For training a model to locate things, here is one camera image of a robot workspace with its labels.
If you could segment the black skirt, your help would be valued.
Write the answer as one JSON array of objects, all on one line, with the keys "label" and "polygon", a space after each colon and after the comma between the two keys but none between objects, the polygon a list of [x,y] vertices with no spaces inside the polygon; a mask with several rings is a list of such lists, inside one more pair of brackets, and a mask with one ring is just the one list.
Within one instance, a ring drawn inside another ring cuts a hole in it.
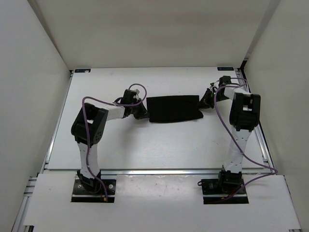
[{"label": "black skirt", "polygon": [[146,102],[149,121],[152,123],[175,123],[203,118],[198,108],[198,95],[148,97]]}]

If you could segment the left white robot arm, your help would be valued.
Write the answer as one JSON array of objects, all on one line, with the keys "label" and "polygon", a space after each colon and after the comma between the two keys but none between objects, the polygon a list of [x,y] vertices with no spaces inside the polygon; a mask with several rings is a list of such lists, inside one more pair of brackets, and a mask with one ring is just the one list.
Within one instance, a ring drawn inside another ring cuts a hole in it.
[{"label": "left white robot arm", "polygon": [[149,117],[143,103],[133,106],[105,105],[103,108],[90,103],[82,105],[72,125],[71,134],[80,151],[81,169],[77,171],[77,176],[89,193],[97,194],[103,189],[107,195],[107,187],[103,184],[98,167],[98,143],[103,137],[106,122],[130,115],[137,120]]}]

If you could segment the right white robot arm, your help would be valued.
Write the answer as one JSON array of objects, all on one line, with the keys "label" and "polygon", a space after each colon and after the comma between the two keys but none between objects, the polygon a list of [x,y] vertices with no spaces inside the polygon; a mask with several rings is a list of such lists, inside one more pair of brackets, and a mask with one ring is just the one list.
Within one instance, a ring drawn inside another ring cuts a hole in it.
[{"label": "right white robot arm", "polygon": [[[224,100],[232,101],[229,114],[231,129],[227,127],[217,108],[217,102]],[[227,157],[218,175],[217,188],[222,193],[236,191],[242,184],[243,159],[261,166],[260,163],[244,154],[247,141],[260,121],[261,96],[249,93],[234,83],[219,86],[212,83],[207,88],[200,104],[202,108],[216,110],[217,116],[231,137]]]}]

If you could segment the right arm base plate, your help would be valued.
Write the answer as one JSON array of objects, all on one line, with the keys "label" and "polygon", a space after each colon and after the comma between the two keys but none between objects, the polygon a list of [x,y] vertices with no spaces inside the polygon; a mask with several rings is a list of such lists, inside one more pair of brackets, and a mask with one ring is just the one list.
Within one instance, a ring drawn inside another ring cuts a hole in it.
[{"label": "right arm base plate", "polygon": [[221,170],[217,179],[201,179],[203,204],[248,204],[242,173]]}]

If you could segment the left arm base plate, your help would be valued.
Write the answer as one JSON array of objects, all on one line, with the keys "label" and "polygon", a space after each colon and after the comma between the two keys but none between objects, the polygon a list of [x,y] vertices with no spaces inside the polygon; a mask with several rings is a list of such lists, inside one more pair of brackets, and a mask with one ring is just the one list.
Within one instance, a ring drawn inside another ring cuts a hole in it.
[{"label": "left arm base plate", "polygon": [[79,178],[75,178],[71,202],[72,203],[114,203],[116,192],[116,179],[103,179],[102,180],[108,197],[105,197],[104,188],[98,184],[94,190],[87,190],[82,185]]}]

